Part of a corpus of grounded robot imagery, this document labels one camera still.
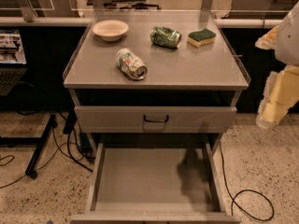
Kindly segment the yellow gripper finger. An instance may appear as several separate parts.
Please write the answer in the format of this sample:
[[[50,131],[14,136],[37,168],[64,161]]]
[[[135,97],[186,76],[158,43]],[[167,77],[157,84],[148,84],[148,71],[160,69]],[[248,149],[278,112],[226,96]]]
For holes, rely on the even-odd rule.
[[[256,125],[269,129],[279,125],[289,109],[299,102],[299,66],[287,65],[271,72],[263,90]]]
[[[255,42],[255,47],[265,50],[275,49],[277,45],[277,34],[278,26],[275,26]]]

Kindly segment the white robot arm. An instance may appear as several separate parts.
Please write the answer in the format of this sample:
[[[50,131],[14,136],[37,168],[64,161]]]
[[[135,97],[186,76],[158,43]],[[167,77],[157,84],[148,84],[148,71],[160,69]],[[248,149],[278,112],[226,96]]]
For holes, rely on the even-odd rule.
[[[299,2],[281,24],[260,37],[255,47],[272,49],[285,68],[271,72],[263,90],[256,124],[264,129],[278,125],[299,102]]]

